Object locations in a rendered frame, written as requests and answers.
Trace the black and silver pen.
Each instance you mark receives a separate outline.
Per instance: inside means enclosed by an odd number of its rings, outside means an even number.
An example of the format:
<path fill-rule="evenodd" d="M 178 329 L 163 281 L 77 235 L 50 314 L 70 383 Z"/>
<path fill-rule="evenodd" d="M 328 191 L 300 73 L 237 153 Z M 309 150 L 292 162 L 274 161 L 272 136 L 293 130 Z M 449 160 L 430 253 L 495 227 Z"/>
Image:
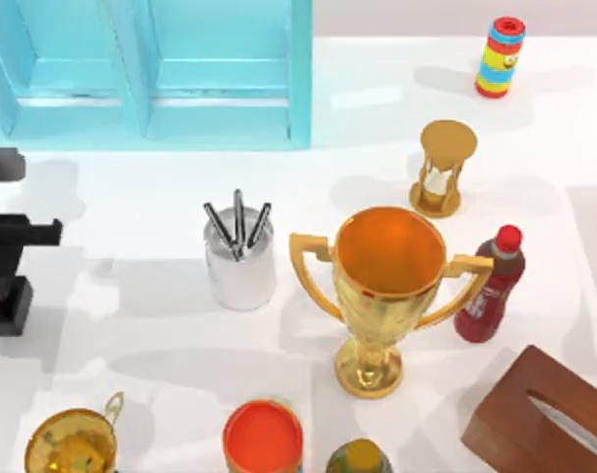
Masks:
<path fill-rule="evenodd" d="M 212 226 L 216 230 L 216 233 L 219 235 L 221 242 L 225 245 L 225 247 L 232 253 L 232 257 L 235 261 L 239 261 L 241 256 L 239 253 L 239 249 L 237 243 L 232 239 L 231 234 L 229 233 L 227 227 L 220 219 L 219 214 L 216 212 L 215 208 L 213 207 L 211 202 L 206 202 L 203 204 L 203 208 L 211 222 Z"/>
<path fill-rule="evenodd" d="M 259 241 L 261 235 L 263 234 L 265 227 L 267 225 L 269 215 L 272 210 L 272 204 L 270 202 L 265 202 L 260 209 L 257 219 L 251 232 L 248 236 L 246 247 L 248 249 L 252 249 L 256 243 Z"/>
<path fill-rule="evenodd" d="M 245 246 L 245 220 L 242 192 L 236 189 L 233 192 L 233 215 L 234 215 L 234 240 L 232 244 L 232 253 L 236 261 L 243 257 Z"/>

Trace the white tissue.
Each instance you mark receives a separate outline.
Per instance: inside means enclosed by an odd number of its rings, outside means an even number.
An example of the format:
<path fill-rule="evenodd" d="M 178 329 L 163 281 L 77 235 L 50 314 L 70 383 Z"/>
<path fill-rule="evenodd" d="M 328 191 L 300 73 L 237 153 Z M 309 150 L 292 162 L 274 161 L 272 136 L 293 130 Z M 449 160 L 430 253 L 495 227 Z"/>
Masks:
<path fill-rule="evenodd" d="M 529 393 L 528 398 L 558 428 L 597 456 L 597 437 L 559 409 Z"/>

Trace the white pen holder cup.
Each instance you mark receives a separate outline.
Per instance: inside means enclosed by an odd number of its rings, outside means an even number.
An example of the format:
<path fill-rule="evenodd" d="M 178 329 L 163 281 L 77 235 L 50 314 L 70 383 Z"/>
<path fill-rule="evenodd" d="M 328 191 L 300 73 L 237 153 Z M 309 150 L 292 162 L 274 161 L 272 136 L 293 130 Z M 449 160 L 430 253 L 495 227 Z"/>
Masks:
<path fill-rule="evenodd" d="M 234 310 L 254 310 L 265 305 L 276 288 L 274 227 L 270 218 L 266 219 L 257 242 L 252 247 L 246 245 L 236 260 L 223 234 L 213 225 L 210 207 L 210 203 L 204 204 L 209 218 L 204 241 L 214 296 L 220 304 Z M 216 215 L 227 229 L 224 235 L 233 238 L 233 207 L 216 211 Z"/>

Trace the small gold trophy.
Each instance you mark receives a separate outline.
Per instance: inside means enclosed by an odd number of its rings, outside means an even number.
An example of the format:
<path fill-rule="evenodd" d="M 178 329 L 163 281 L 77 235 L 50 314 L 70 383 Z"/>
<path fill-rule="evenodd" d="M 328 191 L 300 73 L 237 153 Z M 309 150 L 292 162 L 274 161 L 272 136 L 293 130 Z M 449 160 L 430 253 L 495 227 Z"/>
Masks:
<path fill-rule="evenodd" d="M 114 393 L 103 411 L 74 408 L 47 418 L 31 435 L 25 473 L 118 473 L 114 424 L 124 393 Z"/>

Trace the large gold trophy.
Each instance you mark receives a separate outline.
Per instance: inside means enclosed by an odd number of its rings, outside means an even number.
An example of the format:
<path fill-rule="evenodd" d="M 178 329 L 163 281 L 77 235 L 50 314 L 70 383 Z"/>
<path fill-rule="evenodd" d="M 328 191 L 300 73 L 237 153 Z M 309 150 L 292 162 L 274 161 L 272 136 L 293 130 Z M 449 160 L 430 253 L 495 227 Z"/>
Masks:
<path fill-rule="evenodd" d="M 307 294 L 349 330 L 335 374 L 345 390 L 366 399 L 385 397 L 399 385 L 397 343 L 463 308 L 494 269 L 489 257 L 448 258 L 432 223 L 391 206 L 353 215 L 333 243 L 292 234 L 290 257 Z"/>

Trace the brown wooden tissue box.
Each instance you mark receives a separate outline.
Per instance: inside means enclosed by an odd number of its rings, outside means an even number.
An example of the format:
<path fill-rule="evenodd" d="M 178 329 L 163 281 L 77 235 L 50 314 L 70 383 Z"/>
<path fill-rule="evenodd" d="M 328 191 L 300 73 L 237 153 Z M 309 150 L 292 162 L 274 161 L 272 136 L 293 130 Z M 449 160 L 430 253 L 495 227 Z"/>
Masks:
<path fill-rule="evenodd" d="M 597 473 L 597 454 L 546 417 L 532 398 L 597 437 L 597 389 L 530 345 L 475 409 L 462 442 L 497 473 Z"/>

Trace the stack of coloured rings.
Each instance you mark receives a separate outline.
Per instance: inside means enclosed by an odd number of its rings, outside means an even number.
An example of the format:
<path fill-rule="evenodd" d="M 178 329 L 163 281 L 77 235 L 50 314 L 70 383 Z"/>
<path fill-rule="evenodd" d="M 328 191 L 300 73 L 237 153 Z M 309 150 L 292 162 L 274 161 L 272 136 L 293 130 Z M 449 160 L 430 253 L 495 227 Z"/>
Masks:
<path fill-rule="evenodd" d="M 526 26 L 521 20 L 510 16 L 494 19 L 475 79 L 481 96 L 499 99 L 506 95 L 525 37 Z"/>

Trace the gold hourglass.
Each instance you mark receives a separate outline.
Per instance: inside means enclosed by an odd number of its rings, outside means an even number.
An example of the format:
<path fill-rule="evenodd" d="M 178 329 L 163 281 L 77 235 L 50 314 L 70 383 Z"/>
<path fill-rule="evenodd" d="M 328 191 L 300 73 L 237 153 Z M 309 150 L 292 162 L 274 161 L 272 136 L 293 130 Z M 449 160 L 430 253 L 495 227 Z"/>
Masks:
<path fill-rule="evenodd" d="M 424 162 L 409 191 L 411 205 L 431 218 L 446 218 L 460 206 L 458 180 L 478 146 L 474 131 L 456 120 L 435 120 L 421 133 Z"/>

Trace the light blue rack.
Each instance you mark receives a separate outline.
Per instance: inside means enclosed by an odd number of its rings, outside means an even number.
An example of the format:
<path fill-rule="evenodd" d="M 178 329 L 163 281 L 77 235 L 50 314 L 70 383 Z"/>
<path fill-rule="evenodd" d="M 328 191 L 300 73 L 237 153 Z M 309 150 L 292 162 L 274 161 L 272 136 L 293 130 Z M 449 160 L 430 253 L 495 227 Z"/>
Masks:
<path fill-rule="evenodd" d="M 0 146 L 304 149 L 312 0 L 0 0 Z"/>

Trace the black microscope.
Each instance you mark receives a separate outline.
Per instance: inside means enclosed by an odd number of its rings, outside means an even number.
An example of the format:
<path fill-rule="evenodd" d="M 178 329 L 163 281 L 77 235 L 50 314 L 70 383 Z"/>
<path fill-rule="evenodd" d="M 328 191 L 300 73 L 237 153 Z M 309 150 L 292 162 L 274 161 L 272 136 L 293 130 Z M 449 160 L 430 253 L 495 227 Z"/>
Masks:
<path fill-rule="evenodd" d="M 26 175 L 25 157 L 15 148 L 0 148 L 0 182 L 15 182 Z M 26 246 L 57 246 L 63 224 L 55 219 L 35 225 L 25 214 L 0 214 L 0 336 L 23 333 L 33 300 L 33 287 L 17 274 Z"/>

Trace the red bottle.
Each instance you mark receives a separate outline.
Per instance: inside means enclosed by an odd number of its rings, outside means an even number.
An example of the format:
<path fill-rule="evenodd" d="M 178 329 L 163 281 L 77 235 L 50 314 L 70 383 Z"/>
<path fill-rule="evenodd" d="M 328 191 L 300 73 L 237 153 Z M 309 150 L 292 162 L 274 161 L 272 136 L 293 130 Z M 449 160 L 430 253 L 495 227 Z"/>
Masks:
<path fill-rule="evenodd" d="M 525 269 L 521 242 L 521 230 L 505 225 L 479 246 L 475 255 L 491 258 L 494 268 L 482 290 L 454 317 L 455 329 L 463 339 L 483 343 L 496 334 L 507 298 Z"/>

